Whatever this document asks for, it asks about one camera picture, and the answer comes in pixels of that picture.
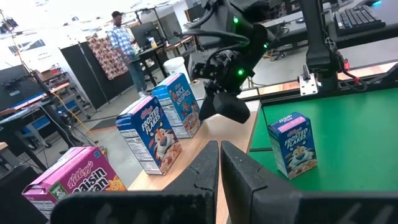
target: rice krispies box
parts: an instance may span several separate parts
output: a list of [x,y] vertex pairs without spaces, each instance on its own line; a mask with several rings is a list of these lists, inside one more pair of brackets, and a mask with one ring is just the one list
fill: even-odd
[[167,77],[152,94],[159,99],[175,135],[192,138],[201,124],[200,109],[185,75],[178,73]]
[[98,147],[74,147],[22,192],[47,218],[68,194],[86,191],[125,191]]
[[316,167],[317,155],[311,121],[300,113],[292,113],[268,126],[272,150],[278,169],[287,178]]
[[127,107],[116,126],[147,174],[166,174],[182,151],[156,97],[140,98]]

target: blue cereal box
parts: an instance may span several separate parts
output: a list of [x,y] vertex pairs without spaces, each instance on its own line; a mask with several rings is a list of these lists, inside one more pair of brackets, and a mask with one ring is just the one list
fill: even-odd
[[128,106],[116,118],[116,126],[147,174],[166,174],[182,151],[156,97]]
[[311,121],[292,113],[268,126],[278,169],[290,180],[318,164]]
[[192,138],[201,121],[198,103],[185,75],[178,73],[167,77],[152,90],[152,94],[159,99],[175,135]]

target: keyboard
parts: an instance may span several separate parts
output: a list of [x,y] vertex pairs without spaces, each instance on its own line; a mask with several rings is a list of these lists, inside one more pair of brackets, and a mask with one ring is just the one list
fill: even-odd
[[356,6],[343,12],[335,12],[335,23],[338,35],[355,34],[386,26],[369,6]]

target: green surface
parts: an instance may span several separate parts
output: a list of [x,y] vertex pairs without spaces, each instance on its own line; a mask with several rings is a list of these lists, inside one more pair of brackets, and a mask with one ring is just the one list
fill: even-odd
[[[398,190],[398,89],[264,108],[268,123],[295,111],[311,119],[318,167],[291,180],[299,189]],[[262,116],[252,147],[269,147]],[[272,151],[250,156],[284,177]]]

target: frosted flakes box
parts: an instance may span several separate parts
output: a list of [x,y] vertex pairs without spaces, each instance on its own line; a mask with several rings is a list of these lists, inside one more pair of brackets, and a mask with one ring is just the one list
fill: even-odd
[[98,147],[74,147],[22,192],[48,219],[65,196],[86,191],[127,190]]
[[128,106],[116,118],[116,126],[147,174],[166,174],[182,151],[154,96]]
[[185,75],[171,75],[159,83],[152,94],[160,105],[178,138],[192,138],[198,131],[199,106]]
[[317,166],[309,118],[294,112],[269,125],[268,134],[277,167],[287,178],[293,179]]

